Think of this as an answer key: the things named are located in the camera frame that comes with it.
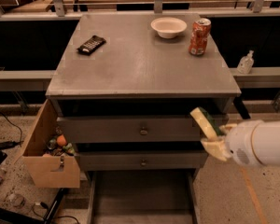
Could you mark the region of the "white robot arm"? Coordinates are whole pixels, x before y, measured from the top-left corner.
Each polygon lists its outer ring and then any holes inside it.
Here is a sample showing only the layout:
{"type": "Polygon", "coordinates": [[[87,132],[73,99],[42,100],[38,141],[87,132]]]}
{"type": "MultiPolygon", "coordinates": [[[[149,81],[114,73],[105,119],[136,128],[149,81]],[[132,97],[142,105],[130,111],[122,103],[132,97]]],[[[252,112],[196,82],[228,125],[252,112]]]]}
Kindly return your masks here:
{"type": "Polygon", "coordinates": [[[205,151],[220,161],[240,166],[280,167],[280,120],[247,120],[220,126],[223,135],[201,140],[205,151]]]}

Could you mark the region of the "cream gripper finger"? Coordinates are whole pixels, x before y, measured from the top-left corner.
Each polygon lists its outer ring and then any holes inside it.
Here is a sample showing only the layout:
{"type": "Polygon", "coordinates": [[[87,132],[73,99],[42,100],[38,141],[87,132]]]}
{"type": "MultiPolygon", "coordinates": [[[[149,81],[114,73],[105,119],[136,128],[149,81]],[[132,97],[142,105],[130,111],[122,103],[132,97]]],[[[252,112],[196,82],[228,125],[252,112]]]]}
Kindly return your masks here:
{"type": "Polygon", "coordinates": [[[230,124],[221,125],[219,129],[222,131],[223,134],[228,134],[236,126],[237,126],[236,123],[230,123],[230,124]]]}
{"type": "Polygon", "coordinates": [[[212,157],[220,161],[227,161],[231,158],[231,154],[226,148],[225,139],[223,137],[219,137],[217,140],[203,138],[201,143],[205,151],[212,157]]]}

